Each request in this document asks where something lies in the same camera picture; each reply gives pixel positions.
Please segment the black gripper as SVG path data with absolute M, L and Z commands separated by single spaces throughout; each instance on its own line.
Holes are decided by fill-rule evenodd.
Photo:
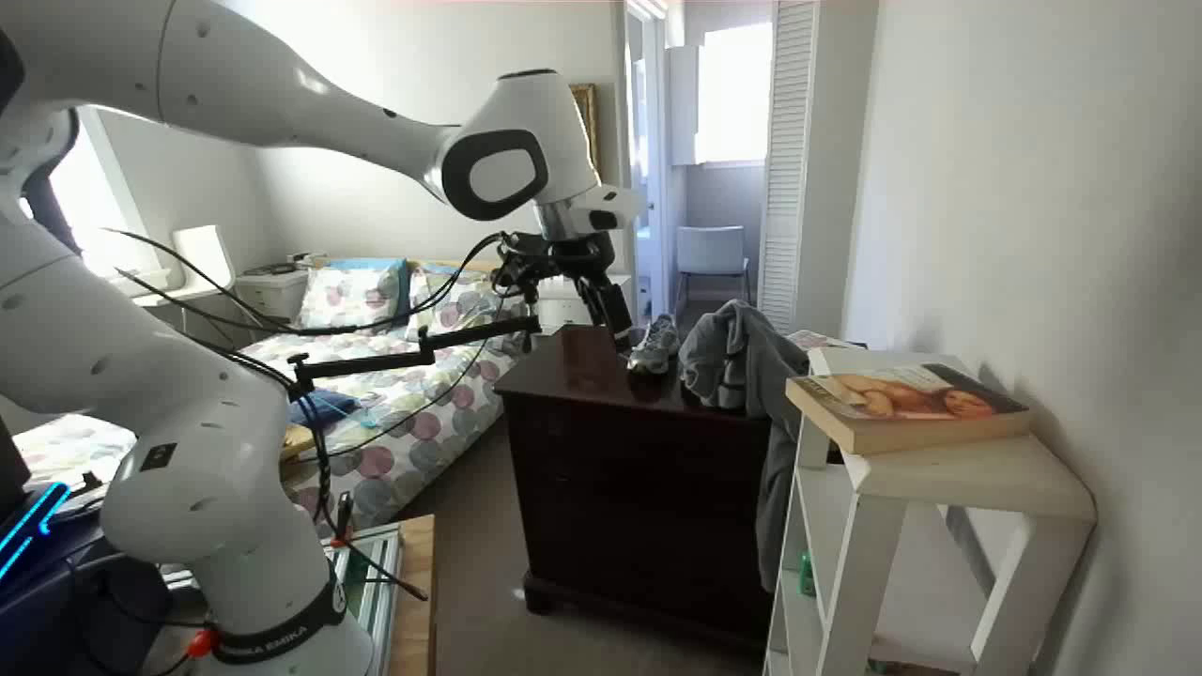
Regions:
M 491 269 L 496 284 L 535 291 L 541 278 L 571 278 L 592 284 L 600 319 L 617 338 L 630 329 L 627 295 L 617 281 L 606 278 L 612 264 L 612 240 L 591 234 L 577 240 L 548 240 L 541 234 L 508 234 L 500 240 L 500 266 Z

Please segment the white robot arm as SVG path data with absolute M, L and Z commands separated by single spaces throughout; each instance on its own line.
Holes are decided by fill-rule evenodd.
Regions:
M 284 391 L 135 308 L 25 214 L 31 175 L 105 104 L 249 145 L 327 145 L 422 180 L 465 216 L 536 206 L 552 243 L 592 243 L 630 195 L 591 164 L 566 77 L 508 70 L 462 122 L 364 100 L 249 0 L 0 0 L 0 393 L 91 412 L 135 434 L 100 499 L 124 557 L 200 582 L 213 649 L 197 676 L 369 676 L 336 565 L 278 475 Z

